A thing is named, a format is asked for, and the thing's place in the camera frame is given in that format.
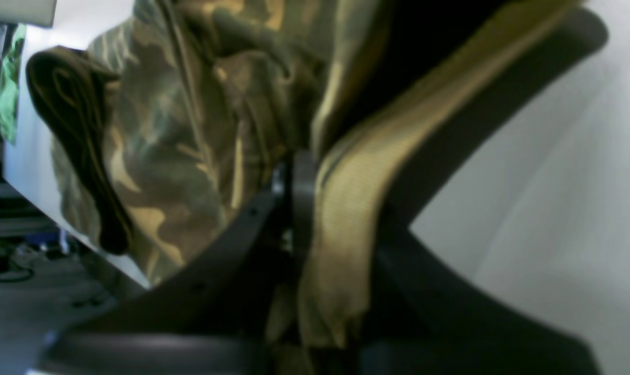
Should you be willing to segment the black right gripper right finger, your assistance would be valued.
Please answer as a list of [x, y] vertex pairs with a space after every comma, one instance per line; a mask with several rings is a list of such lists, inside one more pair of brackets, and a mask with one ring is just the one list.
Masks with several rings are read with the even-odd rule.
[[599, 374], [584, 342], [519, 313], [458, 276], [410, 233], [480, 145], [547, 83], [601, 49], [608, 29], [578, 9], [421, 145], [378, 224], [360, 374]]

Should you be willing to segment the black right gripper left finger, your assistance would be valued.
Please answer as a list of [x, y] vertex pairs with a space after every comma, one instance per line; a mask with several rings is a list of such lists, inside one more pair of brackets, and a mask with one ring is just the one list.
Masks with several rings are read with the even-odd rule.
[[48, 335], [40, 374], [278, 374], [271, 304], [308, 248], [316, 164], [300, 151], [190, 264], [107, 313]]

